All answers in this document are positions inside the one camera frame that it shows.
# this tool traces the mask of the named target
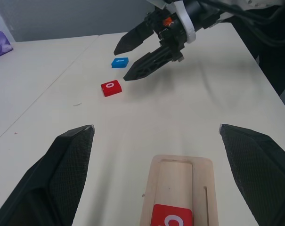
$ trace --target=tabletop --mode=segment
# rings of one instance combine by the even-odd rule
[[[221,226],[256,226],[233,179],[221,123],[271,136],[285,150],[285,106],[231,24],[197,32],[170,62],[147,78],[125,82],[129,67],[159,47],[154,35],[112,69],[124,34],[102,35],[0,138],[0,207],[58,135],[94,124],[86,185],[76,226],[138,226],[151,161],[158,154],[213,162]],[[118,80],[123,92],[104,97]]]
[[[0,136],[97,37],[12,43],[0,56]]]

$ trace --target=blue block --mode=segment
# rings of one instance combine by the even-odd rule
[[[112,68],[123,68],[123,67],[127,67],[129,63],[129,59],[127,57],[125,58],[116,58],[113,62],[112,62]]]

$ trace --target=gray wall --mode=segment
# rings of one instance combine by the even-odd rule
[[[16,41],[127,32],[153,10],[146,0],[0,0]]]

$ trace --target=wooden slot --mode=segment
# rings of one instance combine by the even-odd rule
[[[218,226],[212,162],[204,158],[155,156],[140,226],[150,226],[155,204],[192,210],[194,226]]]

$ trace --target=orange component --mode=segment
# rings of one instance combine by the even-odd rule
[[[172,19],[171,17],[166,18],[165,20],[163,20],[163,25],[164,26],[170,26],[172,23]]]

